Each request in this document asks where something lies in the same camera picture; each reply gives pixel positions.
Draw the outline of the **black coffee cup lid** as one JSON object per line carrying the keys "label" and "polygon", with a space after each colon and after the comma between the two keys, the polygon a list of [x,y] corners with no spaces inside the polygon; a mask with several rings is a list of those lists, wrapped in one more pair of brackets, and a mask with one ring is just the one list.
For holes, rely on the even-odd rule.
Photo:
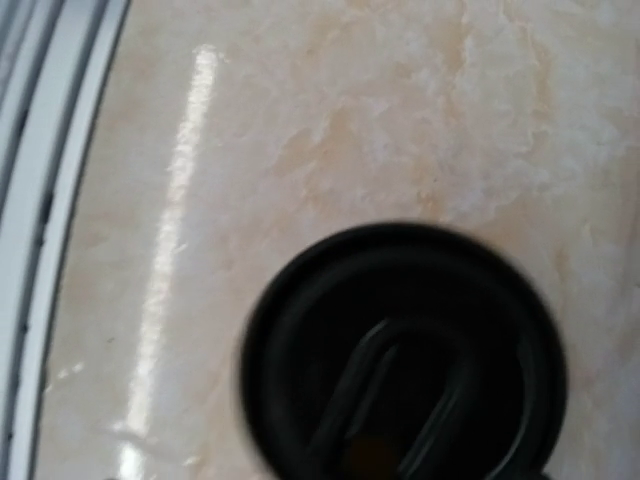
{"label": "black coffee cup lid", "polygon": [[248,318],[238,384],[278,479],[542,479],[568,389],[530,282],[475,239],[402,222],[289,262]]}

